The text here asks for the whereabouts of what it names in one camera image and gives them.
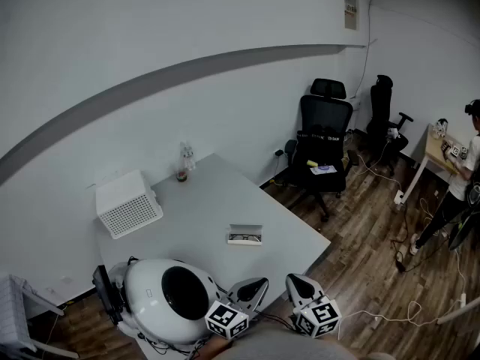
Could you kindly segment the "wall notice paper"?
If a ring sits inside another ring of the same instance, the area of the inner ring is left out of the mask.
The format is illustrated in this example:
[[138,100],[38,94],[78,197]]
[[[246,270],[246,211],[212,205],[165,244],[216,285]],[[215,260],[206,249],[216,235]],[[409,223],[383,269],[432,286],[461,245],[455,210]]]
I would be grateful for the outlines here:
[[344,0],[344,26],[346,29],[356,31],[358,29],[359,0]]

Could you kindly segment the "person's left forearm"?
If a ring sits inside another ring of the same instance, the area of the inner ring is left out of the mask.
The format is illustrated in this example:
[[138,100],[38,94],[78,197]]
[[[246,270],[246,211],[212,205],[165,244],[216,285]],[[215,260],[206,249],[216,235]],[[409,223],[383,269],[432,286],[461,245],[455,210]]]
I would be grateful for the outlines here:
[[198,350],[193,360],[220,360],[230,350],[232,345],[232,340],[215,335]]

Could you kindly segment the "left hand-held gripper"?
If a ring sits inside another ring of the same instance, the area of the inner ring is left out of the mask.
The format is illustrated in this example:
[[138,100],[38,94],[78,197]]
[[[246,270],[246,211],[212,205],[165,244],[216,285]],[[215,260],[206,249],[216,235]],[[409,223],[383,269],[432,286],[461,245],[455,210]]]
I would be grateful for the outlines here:
[[233,339],[245,332],[256,315],[255,308],[261,304],[268,288],[269,280],[266,277],[254,277],[235,283],[227,293],[234,301],[225,295],[214,299],[205,315],[207,329],[225,339]]

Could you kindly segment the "black flat screen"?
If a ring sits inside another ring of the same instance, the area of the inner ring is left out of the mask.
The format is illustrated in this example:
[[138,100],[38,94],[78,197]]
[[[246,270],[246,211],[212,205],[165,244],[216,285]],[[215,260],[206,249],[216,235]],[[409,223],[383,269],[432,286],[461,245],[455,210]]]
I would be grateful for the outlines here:
[[120,292],[110,281],[104,265],[99,265],[94,270],[92,283],[94,284],[97,295],[102,301],[104,310],[108,314],[112,323],[117,326],[118,323],[123,320],[122,311],[124,303]]

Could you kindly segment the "white metal rack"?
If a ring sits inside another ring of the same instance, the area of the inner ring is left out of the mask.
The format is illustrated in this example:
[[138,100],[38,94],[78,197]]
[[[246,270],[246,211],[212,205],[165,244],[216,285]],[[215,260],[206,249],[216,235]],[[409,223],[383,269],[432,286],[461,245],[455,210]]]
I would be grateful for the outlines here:
[[[53,312],[54,314],[57,315],[57,317],[63,317],[65,315],[65,312],[62,309],[56,307],[51,302],[47,301],[46,299],[40,297],[36,293],[26,288],[22,288],[22,295],[25,296],[27,299],[30,299],[36,305],[40,305],[42,308],[46,309],[47,311]],[[80,356],[77,352],[71,352],[65,349],[60,349],[55,346],[50,346],[48,343],[41,343],[34,339],[31,339],[31,342],[36,350],[42,351],[42,356],[41,356],[42,359],[44,358],[44,353],[52,353],[54,355],[62,356],[72,360],[80,359]]]

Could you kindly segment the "white dome device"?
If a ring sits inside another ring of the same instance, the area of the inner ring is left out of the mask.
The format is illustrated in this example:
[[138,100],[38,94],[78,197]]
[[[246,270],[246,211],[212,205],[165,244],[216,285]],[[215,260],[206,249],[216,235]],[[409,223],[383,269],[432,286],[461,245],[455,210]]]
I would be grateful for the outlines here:
[[179,260],[120,262],[108,276],[124,301],[122,321],[151,341],[187,345],[205,337],[205,316],[221,299],[210,274]]

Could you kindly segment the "clear crumpled plastic bottle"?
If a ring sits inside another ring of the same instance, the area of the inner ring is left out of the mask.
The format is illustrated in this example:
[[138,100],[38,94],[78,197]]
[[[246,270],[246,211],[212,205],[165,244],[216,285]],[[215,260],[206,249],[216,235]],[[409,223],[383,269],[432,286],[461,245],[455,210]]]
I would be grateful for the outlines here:
[[183,167],[188,171],[194,170],[196,168],[194,150],[187,142],[181,142],[180,147]]

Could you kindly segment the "black mesh chair with headrest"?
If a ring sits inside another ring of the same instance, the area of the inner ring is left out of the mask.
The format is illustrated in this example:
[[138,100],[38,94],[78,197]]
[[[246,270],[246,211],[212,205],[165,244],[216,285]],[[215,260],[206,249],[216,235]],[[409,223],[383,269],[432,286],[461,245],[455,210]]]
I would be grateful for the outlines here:
[[[346,101],[347,92],[342,82],[317,78],[310,86],[310,93],[301,97],[301,129],[295,139],[289,140],[284,148],[287,158],[283,184],[291,184],[304,193],[290,206],[313,196],[329,220],[329,211],[322,194],[340,197],[347,187],[347,176],[352,167],[359,165],[359,158],[352,150],[344,151],[347,125],[353,114],[352,104]],[[318,166],[334,166],[336,173],[314,175],[307,165],[311,160]]]

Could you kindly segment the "person's grey sweater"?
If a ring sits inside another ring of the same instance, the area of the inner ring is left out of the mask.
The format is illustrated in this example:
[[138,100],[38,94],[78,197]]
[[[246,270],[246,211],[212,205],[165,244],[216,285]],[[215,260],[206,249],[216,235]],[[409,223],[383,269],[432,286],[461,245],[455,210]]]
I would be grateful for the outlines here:
[[373,352],[356,356],[333,340],[312,339],[265,324],[233,340],[220,360],[391,360]]

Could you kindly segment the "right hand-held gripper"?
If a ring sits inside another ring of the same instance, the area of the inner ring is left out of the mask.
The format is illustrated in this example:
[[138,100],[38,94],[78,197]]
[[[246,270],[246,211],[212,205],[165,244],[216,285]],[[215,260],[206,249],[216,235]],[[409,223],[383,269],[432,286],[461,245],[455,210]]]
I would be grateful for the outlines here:
[[[323,288],[317,281],[303,274],[288,274],[286,290],[294,307],[301,308],[294,313],[294,322],[303,335],[319,338],[338,327],[340,309],[334,299],[323,295]],[[303,307],[303,299],[317,300]]]

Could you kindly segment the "light wooden side table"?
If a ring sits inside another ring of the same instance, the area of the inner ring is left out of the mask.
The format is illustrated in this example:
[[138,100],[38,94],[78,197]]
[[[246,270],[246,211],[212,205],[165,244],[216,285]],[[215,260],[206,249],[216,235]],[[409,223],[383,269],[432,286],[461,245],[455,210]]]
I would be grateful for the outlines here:
[[414,187],[416,186],[417,182],[419,181],[425,167],[427,166],[428,162],[431,162],[441,168],[442,170],[446,171],[447,173],[456,175],[458,171],[455,169],[454,165],[443,157],[443,153],[441,150],[441,146],[443,144],[443,138],[436,139],[433,136],[433,125],[429,124],[426,130],[426,136],[424,137],[424,145],[421,151],[423,152],[423,158],[419,164],[416,173],[410,182],[408,188],[406,189],[405,193],[402,196],[401,204],[404,204],[409,195],[413,192]]

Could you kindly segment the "white metal bar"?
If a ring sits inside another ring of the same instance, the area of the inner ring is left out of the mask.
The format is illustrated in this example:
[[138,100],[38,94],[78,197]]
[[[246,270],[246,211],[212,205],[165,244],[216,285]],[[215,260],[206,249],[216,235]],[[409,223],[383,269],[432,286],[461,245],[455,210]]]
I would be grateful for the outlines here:
[[472,309],[477,308],[478,306],[480,306],[480,296],[478,298],[475,298],[471,302],[467,303],[465,306],[461,307],[460,309],[458,309],[454,312],[448,313],[445,316],[442,316],[441,318],[439,318],[436,321],[436,324],[437,325],[445,324],[449,321],[452,321],[452,320],[466,314],[467,312],[470,312]]

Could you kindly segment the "black office chair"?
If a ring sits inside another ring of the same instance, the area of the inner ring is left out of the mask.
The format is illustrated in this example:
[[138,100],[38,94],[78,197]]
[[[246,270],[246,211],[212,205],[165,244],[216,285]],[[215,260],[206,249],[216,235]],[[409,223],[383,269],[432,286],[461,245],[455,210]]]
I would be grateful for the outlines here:
[[392,161],[408,145],[401,128],[405,122],[413,122],[413,118],[403,112],[399,113],[398,123],[390,121],[393,85],[389,76],[377,76],[376,83],[370,88],[372,116],[366,127],[367,147],[371,152],[367,167],[373,162],[385,164],[390,177],[395,174]]

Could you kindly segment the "white perforated storage basket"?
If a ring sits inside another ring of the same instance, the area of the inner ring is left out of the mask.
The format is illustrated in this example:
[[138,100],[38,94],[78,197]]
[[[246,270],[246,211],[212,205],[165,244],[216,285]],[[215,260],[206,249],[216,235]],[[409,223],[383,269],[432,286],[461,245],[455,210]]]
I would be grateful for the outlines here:
[[97,216],[113,239],[126,236],[164,216],[157,195],[138,169],[98,187],[95,205]]

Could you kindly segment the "white glasses case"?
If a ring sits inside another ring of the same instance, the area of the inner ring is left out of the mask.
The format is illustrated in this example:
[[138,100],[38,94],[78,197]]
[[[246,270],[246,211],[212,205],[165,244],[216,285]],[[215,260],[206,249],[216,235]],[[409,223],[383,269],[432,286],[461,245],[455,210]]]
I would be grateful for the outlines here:
[[[228,238],[231,233],[254,235],[258,241],[230,241]],[[259,224],[230,224],[226,242],[229,245],[261,246],[263,243],[263,226]]]

